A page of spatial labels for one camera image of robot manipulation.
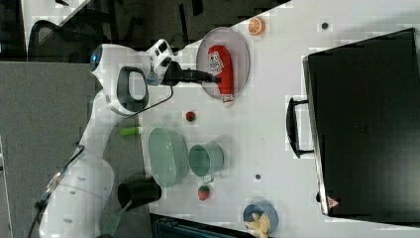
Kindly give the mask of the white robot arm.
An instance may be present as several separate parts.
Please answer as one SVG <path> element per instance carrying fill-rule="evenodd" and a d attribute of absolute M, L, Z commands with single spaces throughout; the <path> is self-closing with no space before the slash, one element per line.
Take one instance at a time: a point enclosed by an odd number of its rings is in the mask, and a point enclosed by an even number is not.
<path fill-rule="evenodd" d="M 113 238 L 122 213 L 102 221 L 115 174 L 104 160 L 114 127 L 152 108 L 149 87 L 180 82 L 220 82 L 211 72 L 183 69 L 170 44 L 160 39 L 144 52 L 102 44 L 90 57 L 91 73 L 102 89 L 95 95 L 77 150 L 53 176 L 43 195 L 40 238 Z"/>

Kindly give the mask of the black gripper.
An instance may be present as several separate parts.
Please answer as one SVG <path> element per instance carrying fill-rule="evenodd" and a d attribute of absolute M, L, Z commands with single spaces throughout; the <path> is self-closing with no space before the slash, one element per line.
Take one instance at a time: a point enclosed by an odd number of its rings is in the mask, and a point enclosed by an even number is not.
<path fill-rule="evenodd" d="M 198 75 L 205 77 L 198 80 L 198 77 L 195 75 L 197 73 Z M 194 83 L 220 83 L 221 78 L 213 75 L 211 72 L 202 71 L 202 70 L 191 70 L 191 69 L 182 69 L 180 64 L 176 61 L 172 61 L 163 77 L 163 80 L 161 82 L 162 85 L 166 86 L 176 86 L 180 82 L 194 82 Z"/>

